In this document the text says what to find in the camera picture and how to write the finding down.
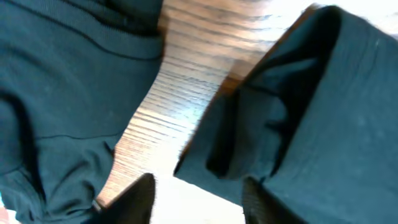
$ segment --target clothing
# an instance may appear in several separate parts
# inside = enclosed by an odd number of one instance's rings
[[[208,112],[175,176],[234,203],[252,177],[309,223],[398,220],[398,43],[316,10]]]
[[[92,216],[159,71],[162,1],[107,2],[0,1],[0,192],[22,223]]]

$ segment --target dark cloth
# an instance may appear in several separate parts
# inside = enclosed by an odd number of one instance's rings
[[[175,176],[234,203],[245,177],[310,223],[398,220],[398,43],[316,10],[214,101]]]
[[[138,2],[0,1],[0,192],[20,222],[91,217],[160,67],[162,1]]]

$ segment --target folded cloth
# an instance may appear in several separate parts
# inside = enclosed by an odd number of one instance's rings
[[[252,177],[310,223],[393,223],[397,82],[395,39],[318,9],[215,100],[175,176],[238,204]]]
[[[92,216],[159,71],[162,1],[107,2],[0,2],[0,192],[22,223]]]

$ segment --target wooden surface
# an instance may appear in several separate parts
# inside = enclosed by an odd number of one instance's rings
[[[173,178],[172,172],[220,84],[233,89],[311,3],[165,0],[160,20],[167,33],[164,62],[116,148],[99,200],[109,203],[151,172],[157,178],[152,223],[244,223],[241,207]],[[398,37],[393,1],[317,3],[337,4]]]

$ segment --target wooden floor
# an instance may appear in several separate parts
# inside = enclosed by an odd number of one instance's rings
[[[398,37],[398,5],[393,2],[317,1],[337,4]],[[157,178],[152,223],[244,223],[241,207],[173,178],[172,172],[220,84],[233,89],[311,3],[165,0],[160,20],[166,32],[164,62],[116,148],[99,200],[109,203],[151,172]]]

